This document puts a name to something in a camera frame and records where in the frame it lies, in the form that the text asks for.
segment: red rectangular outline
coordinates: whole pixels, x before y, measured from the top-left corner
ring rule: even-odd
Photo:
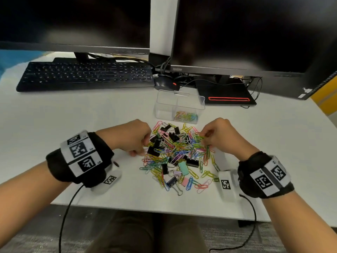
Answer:
[[[210,101],[242,101],[249,102],[250,99],[248,97],[208,97]]]

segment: person's left arm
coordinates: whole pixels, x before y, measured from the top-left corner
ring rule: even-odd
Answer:
[[[144,154],[150,133],[140,120],[96,132],[112,150],[119,148],[131,156]],[[46,161],[0,184],[0,248],[69,185],[53,177]]]

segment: person's right arm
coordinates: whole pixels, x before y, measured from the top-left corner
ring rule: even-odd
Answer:
[[[259,152],[227,119],[218,118],[207,124],[200,136],[206,136],[205,145],[233,154],[239,161]],[[295,191],[262,202],[289,253],[337,252],[337,234]]]

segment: pants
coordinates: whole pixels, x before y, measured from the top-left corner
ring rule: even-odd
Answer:
[[[195,217],[119,210],[86,253],[208,253]]]

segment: monitor screen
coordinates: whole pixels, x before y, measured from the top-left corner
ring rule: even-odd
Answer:
[[[172,65],[304,73],[337,35],[337,0],[180,0]]]
[[[149,48],[151,0],[0,0],[0,42]]]

